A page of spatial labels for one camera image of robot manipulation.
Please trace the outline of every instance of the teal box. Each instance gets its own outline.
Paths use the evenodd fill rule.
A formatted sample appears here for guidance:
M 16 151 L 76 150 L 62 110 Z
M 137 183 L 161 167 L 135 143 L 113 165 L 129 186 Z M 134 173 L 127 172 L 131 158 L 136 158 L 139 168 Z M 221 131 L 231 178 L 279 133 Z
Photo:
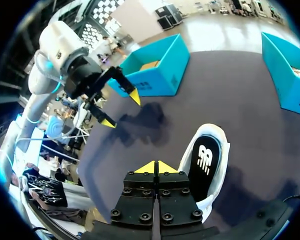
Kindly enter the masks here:
M 272 77 L 280 106 L 300 114 L 300 48 L 277 36 L 262 32 L 262 57 Z
M 123 74 L 136 86 L 140 96 L 174 96 L 187 67 L 190 53 L 180 34 L 150 43 L 132 52 L 120 65 Z M 156 67 L 140 70 L 144 64 L 160 61 Z M 117 81 L 108 85 L 128 97 Z

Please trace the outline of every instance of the cardboard box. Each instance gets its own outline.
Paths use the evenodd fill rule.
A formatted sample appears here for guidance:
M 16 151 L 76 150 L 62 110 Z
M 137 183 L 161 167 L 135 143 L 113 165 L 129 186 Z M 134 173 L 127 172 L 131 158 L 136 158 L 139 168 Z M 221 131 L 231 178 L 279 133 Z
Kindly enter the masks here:
M 149 63 L 147 63 L 147 64 L 144 64 L 144 65 L 140 68 L 140 71 L 146 70 L 146 69 L 150 69 L 150 68 L 154 68 L 154 67 L 156 67 L 159 63 L 160 63 L 160 61 L 153 61 L 153 62 L 149 62 Z

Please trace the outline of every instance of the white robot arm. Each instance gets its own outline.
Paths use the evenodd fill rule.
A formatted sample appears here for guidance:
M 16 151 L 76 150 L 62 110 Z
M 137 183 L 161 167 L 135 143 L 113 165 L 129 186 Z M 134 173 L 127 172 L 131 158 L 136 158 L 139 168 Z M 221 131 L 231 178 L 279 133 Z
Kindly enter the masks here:
M 56 97 L 66 83 L 70 64 L 80 56 L 89 54 L 88 47 L 63 21 L 48 25 L 40 35 L 40 49 L 35 54 L 28 87 L 32 93 L 25 106 L 21 121 L 13 121 L 0 148 L 0 169 L 10 185 L 12 164 L 17 147 L 26 152 L 32 133 L 48 103 Z
M 86 94 L 84 109 L 89 110 L 100 124 L 115 128 L 116 122 L 100 108 L 94 100 L 100 98 L 101 89 L 111 78 L 138 104 L 138 90 L 129 82 L 119 67 L 102 70 L 88 57 L 88 46 L 63 21 L 49 24 L 39 38 L 40 49 L 34 55 L 28 80 L 32 95 L 24 109 L 19 124 L 13 121 L 0 148 L 0 169 L 5 176 L 4 185 L 9 188 L 16 147 L 26 152 L 32 133 L 48 103 L 63 88 L 76 99 Z

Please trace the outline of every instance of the dark gray carpet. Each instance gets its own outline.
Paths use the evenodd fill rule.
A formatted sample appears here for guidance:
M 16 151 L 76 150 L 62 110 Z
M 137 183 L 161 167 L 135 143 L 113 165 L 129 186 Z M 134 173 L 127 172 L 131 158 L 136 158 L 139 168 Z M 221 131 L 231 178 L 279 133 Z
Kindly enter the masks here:
M 221 126 L 231 143 L 207 226 L 224 231 L 269 200 L 300 194 L 300 115 L 280 108 L 260 54 L 194 52 L 176 96 L 141 101 L 143 108 L 113 94 L 104 111 L 117 128 L 96 125 L 81 156 L 82 183 L 107 219 L 127 171 L 151 160 L 177 168 L 204 123 Z

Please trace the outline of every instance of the white shoe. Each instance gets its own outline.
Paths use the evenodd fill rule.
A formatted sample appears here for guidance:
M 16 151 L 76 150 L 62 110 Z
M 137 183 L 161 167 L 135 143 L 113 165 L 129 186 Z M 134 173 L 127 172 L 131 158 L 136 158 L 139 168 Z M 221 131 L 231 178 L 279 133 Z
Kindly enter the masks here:
M 205 222 L 212 211 L 225 180 L 228 166 L 228 143 L 225 132 L 214 124 L 204 124 L 196 131 L 181 159 L 178 171 L 190 180 L 190 191 Z

